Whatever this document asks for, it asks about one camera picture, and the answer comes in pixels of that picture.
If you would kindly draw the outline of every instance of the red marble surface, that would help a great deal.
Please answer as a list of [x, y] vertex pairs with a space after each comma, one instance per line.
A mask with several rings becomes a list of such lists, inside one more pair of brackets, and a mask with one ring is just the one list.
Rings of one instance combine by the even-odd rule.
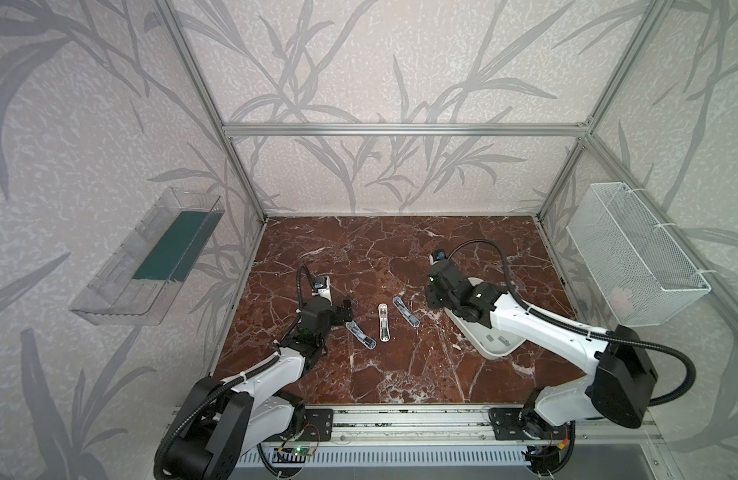
[[[368, 350], [346, 328], [333, 328], [317, 367], [287, 387], [309, 404], [523, 403], [538, 386], [582, 376], [574, 365], [528, 341], [509, 356], [485, 360], [443, 310], [427, 309], [428, 254], [437, 248], [451, 252], [472, 238], [503, 245], [522, 298], [573, 315], [528, 216], [273, 218], [215, 376], [248, 369], [273, 352], [272, 341], [295, 318], [295, 274], [303, 263], [314, 275], [331, 277], [334, 302], [352, 298], [356, 323], [377, 341]], [[463, 248], [457, 263], [468, 276], [504, 285], [499, 255], [487, 245]], [[419, 329], [395, 309], [395, 295], [420, 319]], [[383, 302], [389, 305], [389, 342], [379, 338], [377, 305]]]

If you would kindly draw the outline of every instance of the ventilation grille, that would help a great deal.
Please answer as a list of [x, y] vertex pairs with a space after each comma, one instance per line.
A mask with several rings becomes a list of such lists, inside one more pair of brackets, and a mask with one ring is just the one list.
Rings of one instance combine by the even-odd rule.
[[[281, 468], [313, 465], [318, 467], [371, 466], [526, 466], [521, 452], [525, 446], [322, 446], [316, 454], [302, 462], [294, 456], [284, 456], [291, 463], [280, 462], [275, 450], [264, 448], [268, 461]], [[259, 467], [255, 449], [239, 458], [236, 467]]]

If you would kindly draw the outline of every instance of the green mat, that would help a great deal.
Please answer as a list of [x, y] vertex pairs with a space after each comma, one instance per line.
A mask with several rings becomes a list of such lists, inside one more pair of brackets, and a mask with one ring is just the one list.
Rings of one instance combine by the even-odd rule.
[[184, 282], [221, 216], [209, 212], [180, 212], [132, 278]]

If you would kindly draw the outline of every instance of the clear plastic shelf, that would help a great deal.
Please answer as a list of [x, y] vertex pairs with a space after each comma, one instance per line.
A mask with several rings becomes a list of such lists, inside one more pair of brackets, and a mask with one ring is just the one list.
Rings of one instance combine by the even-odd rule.
[[95, 325], [158, 325], [225, 213], [220, 196], [167, 188], [70, 311]]

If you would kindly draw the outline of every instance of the black cable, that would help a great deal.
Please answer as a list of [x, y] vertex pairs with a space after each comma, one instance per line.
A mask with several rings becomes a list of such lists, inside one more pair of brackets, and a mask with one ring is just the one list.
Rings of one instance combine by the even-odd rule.
[[307, 282], [311, 286], [311, 290], [316, 290], [315, 285], [313, 284], [313, 275], [311, 275], [311, 271], [307, 269], [306, 264], [300, 265], [300, 268], [297, 269], [297, 304], [300, 306], [300, 310], [302, 310], [302, 307], [305, 305], [305, 303], [302, 300], [302, 284], [301, 281], [301, 275], [305, 273], [305, 278], [307, 278]]
[[664, 394], [663, 396], [659, 396], [657, 398], [652, 398], [649, 400], [649, 406], [657, 406], [662, 405], [663, 403], [672, 402], [676, 398], [681, 397], [686, 392], [689, 391], [691, 386], [694, 384], [694, 381], [697, 379], [697, 369], [694, 366], [694, 362], [691, 361], [691, 359], [686, 356], [683, 352], [680, 352], [676, 349], [673, 349], [669, 346], [660, 345], [659, 343], [652, 343], [652, 342], [644, 342], [642, 340], [628, 340], [623, 339], [618, 336], [614, 336], [613, 332], [606, 332], [605, 334], [602, 333], [596, 333], [596, 332], [590, 332], [589, 330], [569, 325], [566, 322], [562, 322], [561, 320], [556, 320], [550, 316], [547, 316], [546, 314], [534, 310], [528, 303], [524, 302], [521, 297], [516, 292], [515, 287], [513, 286], [513, 282], [510, 279], [510, 265], [507, 261], [507, 255], [503, 252], [503, 249], [492, 242], [491, 240], [486, 239], [474, 239], [474, 240], [468, 240], [467, 242], [463, 242], [460, 244], [457, 248], [452, 250], [452, 253], [449, 254], [449, 258], [451, 257], [463, 246], [470, 245], [470, 244], [487, 244], [493, 246], [497, 251], [499, 252], [499, 255], [503, 258], [503, 274], [505, 275], [505, 284], [508, 287], [508, 291], [513, 295], [513, 298], [516, 300], [516, 302], [527, 312], [531, 311], [534, 315], [539, 317], [542, 320], [545, 320], [546, 322], [557, 326], [559, 328], [563, 328], [564, 330], [568, 330], [570, 332], [575, 332], [578, 335], [582, 336], [589, 336], [590, 338], [596, 339], [596, 340], [603, 340], [604, 342], [609, 343], [616, 343], [618, 345], [625, 345], [625, 346], [633, 346], [636, 348], [643, 348], [647, 350], [653, 350], [656, 352], [665, 353], [667, 355], [673, 356], [681, 361], [681, 363], [684, 364], [684, 367], [686, 368], [686, 375], [684, 376], [684, 381], [681, 382], [681, 385], [673, 389], [671, 392]]
[[220, 398], [222, 395], [224, 395], [230, 389], [239, 385], [240, 383], [243, 383], [244, 381], [251, 379], [253, 376], [257, 376], [265, 370], [268, 370], [270, 367], [278, 362], [279, 358], [279, 356], [276, 356], [270, 359], [269, 362], [260, 365], [259, 367], [251, 370], [245, 375], [241, 375], [237, 379], [232, 379], [230, 382], [223, 383], [218, 389], [216, 389], [206, 398], [204, 398], [204, 400], [196, 408], [194, 408], [193, 411], [187, 417], [185, 417], [185, 419], [182, 420], [182, 422], [177, 427], [175, 427], [171, 432], [167, 433], [166, 436], [161, 439], [161, 443], [159, 444], [158, 449], [156, 449], [156, 456], [153, 458], [153, 476], [156, 477], [156, 480], [172, 480], [173, 478], [179, 478], [177, 475], [164, 473], [164, 461], [166, 460], [166, 454], [169, 453], [170, 448], [172, 448], [172, 445], [174, 444], [177, 437], [180, 436], [182, 430], [184, 430], [188, 425], [192, 424], [195, 418], [201, 415], [201, 412], [203, 412], [204, 409], [206, 409], [206, 407], [208, 407], [217, 398]]
[[297, 325], [297, 322], [300, 321], [300, 317], [302, 317], [302, 314], [298, 313], [297, 316], [295, 317], [295, 321], [292, 322], [291, 325], [289, 325], [289, 328], [286, 329], [286, 332], [284, 332], [284, 335], [281, 335], [281, 339], [278, 341], [279, 343], [283, 342], [286, 336], [289, 334], [289, 332], [291, 332], [295, 328], [295, 325]]
[[539, 475], [543, 477], [551, 477], [558, 473], [558, 471], [561, 470], [561, 468], [564, 468], [569, 460], [572, 459], [572, 453], [574, 453], [574, 438], [576, 437], [576, 430], [577, 430], [577, 422], [572, 420], [568, 423], [568, 446], [566, 447], [566, 455], [561, 458], [561, 462], [558, 463], [558, 465], [553, 469], [547, 472], [547, 474], [544, 474], [542, 472], [537, 472]]

